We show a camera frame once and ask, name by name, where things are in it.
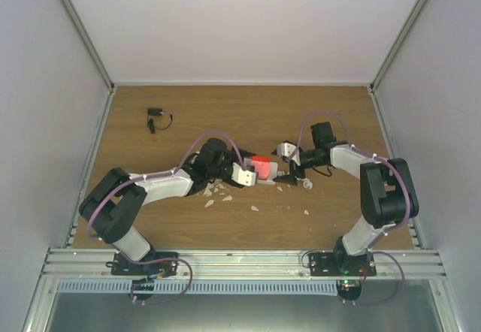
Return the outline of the pink plug adapter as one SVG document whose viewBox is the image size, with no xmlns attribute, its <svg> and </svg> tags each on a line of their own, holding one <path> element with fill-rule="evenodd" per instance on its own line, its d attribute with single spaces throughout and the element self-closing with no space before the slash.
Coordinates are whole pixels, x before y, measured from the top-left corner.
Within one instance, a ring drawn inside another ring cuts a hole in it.
<svg viewBox="0 0 481 332">
<path fill-rule="evenodd" d="M 271 163 L 251 161 L 250 164 L 255 168 L 260 180 L 268 180 L 271 173 Z"/>
</svg>

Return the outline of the white power strip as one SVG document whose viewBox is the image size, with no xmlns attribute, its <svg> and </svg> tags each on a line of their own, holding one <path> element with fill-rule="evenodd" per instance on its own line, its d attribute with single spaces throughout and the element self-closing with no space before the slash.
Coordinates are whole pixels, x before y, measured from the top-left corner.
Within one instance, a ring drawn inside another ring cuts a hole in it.
<svg viewBox="0 0 481 332">
<path fill-rule="evenodd" d="M 278 164 L 276 162 L 254 161 L 253 166 L 258 174 L 258 183 L 274 185 L 277 177 Z"/>
</svg>

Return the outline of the black power adapter with cable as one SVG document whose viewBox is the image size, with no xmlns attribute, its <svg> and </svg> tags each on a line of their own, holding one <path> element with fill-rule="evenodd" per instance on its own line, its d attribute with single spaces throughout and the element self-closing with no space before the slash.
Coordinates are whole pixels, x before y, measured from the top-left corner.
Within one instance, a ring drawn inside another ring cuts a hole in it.
<svg viewBox="0 0 481 332">
<path fill-rule="evenodd" d="M 172 113 L 169 115 L 169 123 L 166 126 L 158 127 L 155 124 L 155 121 L 158 118 L 162 118 L 164 115 L 165 115 L 165 112 L 160 107 L 149 107 L 147 109 L 147 128 L 149 129 L 149 132 L 151 134 L 155 134 L 157 131 L 167 130 L 171 127 L 171 125 L 174 121 L 174 116 L 173 116 Z"/>
</svg>

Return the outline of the red cube socket adapter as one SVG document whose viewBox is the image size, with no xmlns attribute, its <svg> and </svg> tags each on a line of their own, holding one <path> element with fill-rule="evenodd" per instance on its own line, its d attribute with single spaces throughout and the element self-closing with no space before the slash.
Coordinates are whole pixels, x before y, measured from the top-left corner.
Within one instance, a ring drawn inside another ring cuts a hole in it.
<svg viewBox="0 0 481 332">
<path fill-rule="evenodd" d="M 252 157 L 253 161 L 258 161 L 258 162 L 264 162 L 264 163 L 270 163 L 271 159 L 267 156 L 262 156 L 262 155 L 254 155 Z"/>
</svg>

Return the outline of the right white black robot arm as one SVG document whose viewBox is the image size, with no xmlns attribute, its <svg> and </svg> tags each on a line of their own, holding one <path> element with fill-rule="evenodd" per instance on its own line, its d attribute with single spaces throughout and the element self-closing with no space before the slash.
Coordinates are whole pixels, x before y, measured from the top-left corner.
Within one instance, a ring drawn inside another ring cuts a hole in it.
<svg viewBox="0 0 481 332">
<path fill-rule="evenodd" d="M 405 159 L 380 158 L 339 141 L 329 122 L 312 125 L 310 130 L 312 149 L 288 140 L 277 145 L 272 154 L 289 164 L 289 173 L 274 180 L 295 186 L 306 170 L 318 167 L 342 170 L 359 180 L 361 217 L 337 240 L 331 254 L 336 272 L 348 276 L 369 265 L 370 252 L 383 236 L 418 215 L 416 190 Z"/>
</svg>

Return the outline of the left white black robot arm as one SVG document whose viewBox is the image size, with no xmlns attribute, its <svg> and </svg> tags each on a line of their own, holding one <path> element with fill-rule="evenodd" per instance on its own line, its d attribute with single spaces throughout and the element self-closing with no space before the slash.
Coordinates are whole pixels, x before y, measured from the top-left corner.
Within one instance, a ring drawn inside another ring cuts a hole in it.
<svg viewBox="0 0 481 332">
<path fill-rule="evenodd" d="M 255 186 L 258 178 L 236 146 L 229 148 L 223 140 L 210 138 L 169 171 L 128 174 L 122 168 L 110 170 L 83 199 L 79 214 L 89 233 L 94 231 L 129 261 L 134 272 L 145 275 L 154 268 L 154 248 L 134 227 L 144 205 L 195 195 L 216 180 L 242 189 Z"/>
</svg>

